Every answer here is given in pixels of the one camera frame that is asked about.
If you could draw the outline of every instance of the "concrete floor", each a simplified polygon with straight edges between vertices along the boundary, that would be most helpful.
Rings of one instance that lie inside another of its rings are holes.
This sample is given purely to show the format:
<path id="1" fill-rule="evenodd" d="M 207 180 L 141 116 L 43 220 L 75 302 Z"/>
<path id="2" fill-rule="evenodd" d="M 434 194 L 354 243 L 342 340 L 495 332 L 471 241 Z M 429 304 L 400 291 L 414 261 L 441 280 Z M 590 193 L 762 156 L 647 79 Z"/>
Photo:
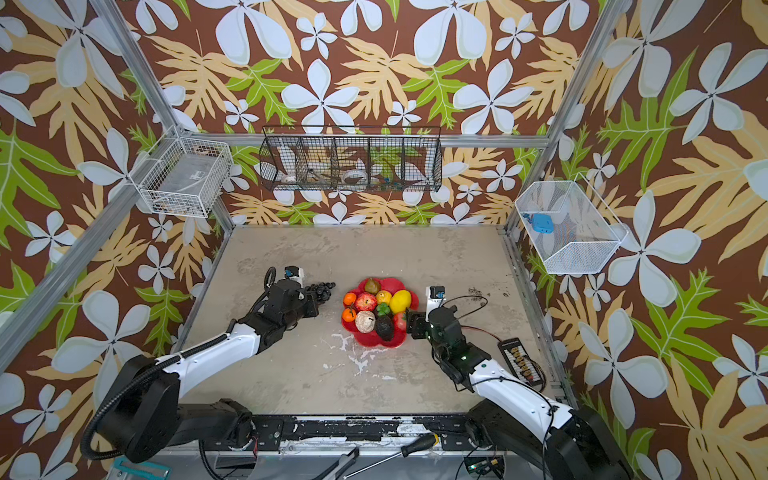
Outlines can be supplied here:
<path id="1" fill-rule="evenodd" d="M 419 293 L 445 286 L 446 296 L 481 293 L 488 306 L 462 323 L 502 339 L 520 337 L 544 365 L 525 316 L 502 239 L 492 227 L 245 227 L 235 230 L 194 320 L 186 347 L 216 336 L 242 317 L 263 290 L 269 266 L 301 266 L 306 282 L 336 282 L 320 315 L 267 351 L 202 382 L 184 402 L 232 398 L 260 414 L 466 412 L 480 397 L 456 392 L 430 358 L 426 340 L 397 349 L 367 349 L 340 325 L 342 296 L 367 276 L 394 276 Z M 476 308 L 456 302 L 458 314 Z M 504 360 L 491 336 L 465 330 L 468 341 Z"/>

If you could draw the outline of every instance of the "floral wallpaper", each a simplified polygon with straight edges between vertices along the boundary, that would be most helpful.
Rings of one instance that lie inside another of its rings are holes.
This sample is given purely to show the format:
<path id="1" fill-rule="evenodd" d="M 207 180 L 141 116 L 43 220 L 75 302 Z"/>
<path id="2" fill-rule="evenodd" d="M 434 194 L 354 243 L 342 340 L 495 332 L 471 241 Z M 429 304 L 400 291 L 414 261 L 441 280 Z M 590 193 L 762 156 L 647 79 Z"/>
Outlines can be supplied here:
<path id="1" fill-rule="evenodd" d="M 604 4 L 118 3 L 189 130 L 418 124 L 456 134 L 539 133 Z"/>
<path id="2" fill-rule="evenodd" d="M 132 188 L 160 128 L 86 0 L 0 0 L 0 48 L 2 327 Z M 169 351 L 220 245 L 215 220 L 146 211 L 125 217 L 0 374 L 0 478 L 105 475 L 109 463 L 81 458 L 80 432 L 126 359 Z"/>
<path id="3" fill-rule="evenodd" d="M 119 5 L 179 122 L 232 134 L 265 125 L 319 134 L 323 124 L 546 134 L 602 8 L 583 0 Z M 270 192 L 258 146 L 235 147 L 224 200 L 235 223 L 500 224 L 536 153 L 449 149 L 439 192 Z"/>
<path id="4" fill-rule="evenodd" d="M 631 234 L 583 276 L 519 240 L 569 380 L 641 478 L 768 478 L 767 18 L 635 2 L 545 172 L 586 175 Z"/>

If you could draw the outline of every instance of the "grape bunch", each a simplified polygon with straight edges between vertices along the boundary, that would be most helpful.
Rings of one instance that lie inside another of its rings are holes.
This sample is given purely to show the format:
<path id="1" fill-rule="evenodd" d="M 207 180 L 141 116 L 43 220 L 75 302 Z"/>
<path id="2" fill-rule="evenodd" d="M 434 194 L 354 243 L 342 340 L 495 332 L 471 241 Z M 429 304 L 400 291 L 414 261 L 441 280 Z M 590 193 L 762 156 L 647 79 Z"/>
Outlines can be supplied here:
<path id="1" fill-rule="evenodd" d="M 317 295 L 317 303 L 322 305 L 323 303 L 330 300 L 331 289 L 335 286 L 336 286 L 336 282 L 313 283 L 312 285 L 306 288 L 306 291 L 315 292 L 315 294 Z"/>

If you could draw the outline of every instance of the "wire basket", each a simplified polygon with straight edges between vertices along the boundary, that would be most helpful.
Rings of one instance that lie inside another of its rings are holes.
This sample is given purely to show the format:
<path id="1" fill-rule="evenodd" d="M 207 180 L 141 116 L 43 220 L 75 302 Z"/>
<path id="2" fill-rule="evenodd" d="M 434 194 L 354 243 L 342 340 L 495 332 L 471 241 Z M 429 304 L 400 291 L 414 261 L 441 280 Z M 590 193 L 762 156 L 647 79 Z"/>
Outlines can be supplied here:
<path id="1" fill-rule="evenodd" d="M 155 214 L 208 218 L 233 164 L 224 142 L 167 132 L 150 159 L 155 161 L 136 188 Z"/>
<path id="2" fill-rule="evenodd" d="M 263 129 L 260 173 L 269 190 L 437 191 L 442 149 L 437 134 L 285 134 Z"/>
<path id="3" fill-rule="evenodd" d="M 589 187 L 595 199 L 605 204 Z M 599 273 L 629 233 L 615 214 L 617 224 L 608 225 L 581 186 L 571 180 L 534 182 L 515 200 L 515 207 L 547 273 L 554 275 Z M 534 229 L 533 219 L 539 214 L 551 218 L 551 233 Z"/>

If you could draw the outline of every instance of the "orange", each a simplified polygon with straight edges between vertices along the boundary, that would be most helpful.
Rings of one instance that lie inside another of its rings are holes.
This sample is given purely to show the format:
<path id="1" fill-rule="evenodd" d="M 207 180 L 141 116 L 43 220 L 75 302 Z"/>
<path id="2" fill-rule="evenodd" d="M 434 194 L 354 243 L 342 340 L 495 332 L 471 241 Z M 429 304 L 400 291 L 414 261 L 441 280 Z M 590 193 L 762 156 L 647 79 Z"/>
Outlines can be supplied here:
<path id="1" fill-rule="evenodd" d="M 351 308 L 345 308 L 344 312 L 341 314 L 341 319 L 344 320 L 345 322 L 354 322 L 356 315 L 357 313 L 355 312 L 355 310 Z"/>
<path id="2" fill-rule="evenodd" d="M 344 296 L 344 306 L 350 306 L 353 303 L 355 303 L 355 300 L 357 300 L 357 295 L 355 295 L 352 292 L 347 293 Z"/>

